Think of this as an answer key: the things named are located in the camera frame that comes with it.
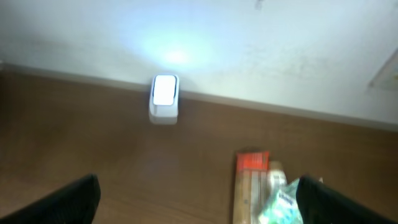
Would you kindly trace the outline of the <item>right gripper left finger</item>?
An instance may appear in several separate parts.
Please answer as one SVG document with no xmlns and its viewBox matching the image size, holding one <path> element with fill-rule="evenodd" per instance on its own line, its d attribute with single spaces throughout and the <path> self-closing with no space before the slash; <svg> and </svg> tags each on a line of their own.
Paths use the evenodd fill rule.
<svg viewBox="0 0 398 224">
<path fill-rule="evenodd" d="M 1 218 L 1 224 L 91 224 L 101 199 L 97 175 L 88 174 Z"/>
</svg>

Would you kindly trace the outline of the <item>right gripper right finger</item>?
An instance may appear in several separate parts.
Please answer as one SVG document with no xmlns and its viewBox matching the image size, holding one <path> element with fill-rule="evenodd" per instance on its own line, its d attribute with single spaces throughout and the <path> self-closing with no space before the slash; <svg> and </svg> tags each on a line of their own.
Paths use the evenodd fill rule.
<svg viewBox="0 0 398 224">
<path fill-rule="evenodd" d="M 298 180 L 296 201 L 304 224 L 395 224 L 308 175 Z"/>
</svg>

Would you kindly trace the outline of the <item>teal wet wipes pack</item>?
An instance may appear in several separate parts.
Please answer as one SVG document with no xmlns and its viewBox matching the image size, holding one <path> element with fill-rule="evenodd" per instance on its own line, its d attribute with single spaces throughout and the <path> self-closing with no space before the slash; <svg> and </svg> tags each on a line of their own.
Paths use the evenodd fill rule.
<svg viewBox="0 0 398 224">
<path fill-rule="evenodd" d="M 303 224 L 296 199 L 300 179 L 276 188 L 258 216 L 260 224 Z"/>
</svg>

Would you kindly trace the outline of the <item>white bamboo print tube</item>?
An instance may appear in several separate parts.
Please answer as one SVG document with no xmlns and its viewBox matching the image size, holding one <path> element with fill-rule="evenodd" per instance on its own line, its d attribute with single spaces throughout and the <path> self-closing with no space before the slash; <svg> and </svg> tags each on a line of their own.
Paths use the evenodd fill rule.
<svg viewBox="0 0 398 224">
<path fill-rule="evenodd" d="M 266 184 L 266 205 L 270 205 L 277 198 L 279 190 L 287 185 L 284 167 L 280 161 L 270 161 Z"/>
</svg>

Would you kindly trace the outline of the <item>orange spaghetti packet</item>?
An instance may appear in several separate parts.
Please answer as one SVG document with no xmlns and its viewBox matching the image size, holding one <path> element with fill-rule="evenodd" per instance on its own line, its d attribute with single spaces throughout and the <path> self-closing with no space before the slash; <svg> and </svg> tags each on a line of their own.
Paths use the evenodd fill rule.
<svg viewBox="0 0 398 224">
<path fill-rule="evenodd" d="M 243 151 L 236 155 L 233 224 L 258 224 L 267 200 L 269 152 Z"/>
</svg>

